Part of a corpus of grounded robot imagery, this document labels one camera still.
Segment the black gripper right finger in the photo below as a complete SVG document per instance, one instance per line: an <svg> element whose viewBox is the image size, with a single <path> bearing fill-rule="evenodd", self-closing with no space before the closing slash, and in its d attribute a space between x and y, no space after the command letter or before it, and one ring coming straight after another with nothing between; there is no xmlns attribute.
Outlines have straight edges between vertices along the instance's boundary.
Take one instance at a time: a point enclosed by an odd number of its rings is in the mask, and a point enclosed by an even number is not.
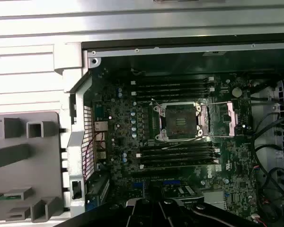
<svg viewBox="0 0 284 227"><path fill-rule="evenodd" d="M208 203L195 203L187 208L180 200L168 198L161 185L156 185L156 202L171 227L258 227L259 224L236 216Z"/></svg>

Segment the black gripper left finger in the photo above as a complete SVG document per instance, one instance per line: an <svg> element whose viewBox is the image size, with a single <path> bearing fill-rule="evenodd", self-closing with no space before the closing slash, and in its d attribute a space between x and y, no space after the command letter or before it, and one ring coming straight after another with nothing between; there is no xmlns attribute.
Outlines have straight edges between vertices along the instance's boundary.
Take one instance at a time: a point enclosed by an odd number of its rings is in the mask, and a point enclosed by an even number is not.
<svg viewBox="0 0 284 227"><path fill-rule="evenodd" d="M158 187L150 184L147 195L131 199L125 207L105 203L68 220L70 227L147 227L151 225Z"/></svg>

